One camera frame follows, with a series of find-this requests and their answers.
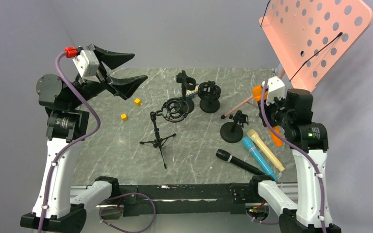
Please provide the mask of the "orange microphone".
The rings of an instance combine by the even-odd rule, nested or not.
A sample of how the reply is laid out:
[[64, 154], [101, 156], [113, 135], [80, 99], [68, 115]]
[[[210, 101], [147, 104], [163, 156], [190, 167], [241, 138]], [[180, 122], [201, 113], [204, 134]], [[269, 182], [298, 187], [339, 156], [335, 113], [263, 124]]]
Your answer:
[[[261, 100], [261, 92], [262, 92], [262, 87], [260, 85], [255, 86], [253, 88], [253, 97], [254, 100], [259, 102]], [[277, 147], [281, 147], [283, 145], [283, 142], [280, 138], [278, 138], [273, 132], [276, 132], [277, 134], [280, 134], [279, 127], [274, 126], [273, 131], [269, 130], [272, 141]]]

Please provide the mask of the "cream yellow microphone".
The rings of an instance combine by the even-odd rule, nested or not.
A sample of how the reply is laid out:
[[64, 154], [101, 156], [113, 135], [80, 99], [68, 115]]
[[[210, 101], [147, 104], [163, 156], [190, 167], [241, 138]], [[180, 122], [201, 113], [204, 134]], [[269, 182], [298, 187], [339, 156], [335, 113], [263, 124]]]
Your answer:
[[247, 132], [247, 136], [255, 143], [256, 146], [266, 155], [266, 157], [271, 161], [271, 163], [280, 171], [284, 171], [285, 167], [280, 162], [280, 160], [275, 156], [275, 154], [269, 149], [266, 143], [262, 140], [259, 134], [254, 130], [250, 129]]

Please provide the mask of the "blue microphone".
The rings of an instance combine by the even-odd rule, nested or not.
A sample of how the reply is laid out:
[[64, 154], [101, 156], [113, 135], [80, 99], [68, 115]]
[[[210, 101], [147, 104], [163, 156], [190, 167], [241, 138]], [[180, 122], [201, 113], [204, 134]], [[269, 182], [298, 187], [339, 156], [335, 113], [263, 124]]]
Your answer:
[[260, 165], [262, 171], [268, 175], [271, 176], [274, 181], [278, 181], [275, 173], [273, 172], [272, 168], [269, 166], [269, 164], [266, 162], [266, 160], [263, 158], [261, 153], [256, 148], [254, 142], [249, 137], [244, 137], [241, 140], [243, 146], [245, 149], [254, 157], [254, 159], [258, 162]]

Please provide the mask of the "black round-base clip stand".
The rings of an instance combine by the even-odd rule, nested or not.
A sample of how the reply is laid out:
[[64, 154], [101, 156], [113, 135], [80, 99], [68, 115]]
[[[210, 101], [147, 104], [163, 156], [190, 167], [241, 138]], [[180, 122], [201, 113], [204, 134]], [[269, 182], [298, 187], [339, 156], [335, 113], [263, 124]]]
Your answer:
[[244, 124], [249, 125], [249, 118], [241, 110], [229, 116], [231, 122], [224, 123], [220, 128], [221, 138], [228, 143], [237, 143], [243, 138]]

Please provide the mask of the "black tripod shock-mount stand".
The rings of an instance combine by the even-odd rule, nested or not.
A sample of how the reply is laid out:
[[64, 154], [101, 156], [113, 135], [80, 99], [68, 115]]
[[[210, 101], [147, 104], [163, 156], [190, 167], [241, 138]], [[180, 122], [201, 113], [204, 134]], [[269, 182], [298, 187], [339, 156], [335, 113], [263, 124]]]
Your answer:
[[167, 169], [165, 161], [163, 147], [170, 138], [174, 138], [177, 133], [172, 132], [167, 136], [163, 136], [161, 130], [163, 126], [169, 126], [170, 124], [176, 124], [184, 121], [189, 112], [190, 107], [187, 104], [185, 98], [175, 97], [166, 100], [160, 109], [151, 111], [149, 116], [151, 123], [153, 124], [153, 140], [139, 141], [140, 145], [151, 144], [154, 148], [159, 149], [160, 156], [163, 161], [164, 169]]

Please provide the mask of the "black round-base tall stand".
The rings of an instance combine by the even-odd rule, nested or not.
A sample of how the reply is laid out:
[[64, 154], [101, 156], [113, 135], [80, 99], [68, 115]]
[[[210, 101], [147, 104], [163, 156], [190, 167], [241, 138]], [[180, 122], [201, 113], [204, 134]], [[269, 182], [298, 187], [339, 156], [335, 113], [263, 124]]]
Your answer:
[[194, 91], [196, 88], [196, 80], [186, 74], [185, 70], [182, 70], [176, 75], [176, 82], [181, 84], [182, 88], [182, 99], [186, 105], [183, 106], [183, 111], [186, 113], [191, 113], [194, 110], [194, 102], [188, 96], [187, 91]]

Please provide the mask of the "black microphone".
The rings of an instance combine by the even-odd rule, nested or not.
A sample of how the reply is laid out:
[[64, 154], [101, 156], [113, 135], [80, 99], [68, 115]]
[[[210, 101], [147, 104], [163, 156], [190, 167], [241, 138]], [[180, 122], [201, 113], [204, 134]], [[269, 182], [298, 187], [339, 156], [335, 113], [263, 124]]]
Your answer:
[[229, 152], [225, 151], [225, 150], [222, 150], [222, 149], [218, 149], [216, 154], [215, 154], [216, 157], [218, 157], [219, 159], [225, 161], [225, 162], [228, 162], [228, 163], [231, 163], [245, 171], [248, 171], [254, 175], [265, 175], [264, 172], [262, 172], [260, 169], [254, 167], [253, 165], [247, 163], [247, 162], [244, 162], [243, 160], [233, 156], [232, 154], [230, 154]]

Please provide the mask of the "black shock-mount round stand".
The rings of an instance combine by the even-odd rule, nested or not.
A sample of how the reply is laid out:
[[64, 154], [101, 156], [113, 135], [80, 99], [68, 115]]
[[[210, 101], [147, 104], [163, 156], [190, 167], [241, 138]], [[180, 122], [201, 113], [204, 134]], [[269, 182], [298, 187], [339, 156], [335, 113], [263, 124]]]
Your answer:
[[215, 81], [207, 81], [198, 86], [198, 97], [200, 100], [200, 109], [206, 113], [215, 113], [220, 108], [221, 88]]

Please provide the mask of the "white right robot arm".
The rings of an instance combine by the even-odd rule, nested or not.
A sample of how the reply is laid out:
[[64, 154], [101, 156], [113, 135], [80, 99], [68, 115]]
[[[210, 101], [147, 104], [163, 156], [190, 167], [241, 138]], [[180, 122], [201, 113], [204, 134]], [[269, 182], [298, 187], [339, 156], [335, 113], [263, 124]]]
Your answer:
[[283, 233], [340, 233], [326, 195], [327, 130], [312, 120], [312, 94], [303, 89], [289, 89], [285, 97], [280, 97], [262, 90], [258, 103], [264, 125], [292, 151], [298, 202], [294, 203], [279, 190], [272, 179], [250, 186], [249, 197], [257, 202], [267, 201], [278, 215]]

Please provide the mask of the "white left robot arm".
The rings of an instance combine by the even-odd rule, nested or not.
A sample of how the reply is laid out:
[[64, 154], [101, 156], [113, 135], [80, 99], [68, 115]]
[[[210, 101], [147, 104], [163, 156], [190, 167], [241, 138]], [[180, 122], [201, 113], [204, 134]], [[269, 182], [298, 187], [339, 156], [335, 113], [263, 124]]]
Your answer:
[[47, 118], [47, 154], [42, 185], [20, 226], [38, 232], [79, 233], [87, 215], [101, 202], [113, 204], [121, 190], [116, 178], [101, 176], [86, 190], [71, 197], [74, 166], [84, 141], [100, 129], [99, 115], [89, 100], [103, 91], [123, 100], [130, 98], [146, 75], [117, 79], [109, 70], [131, 59], [96, 45], [67, 47], [55, 59], [56, 74], [42, 76], [36, 84], [38, 103]]

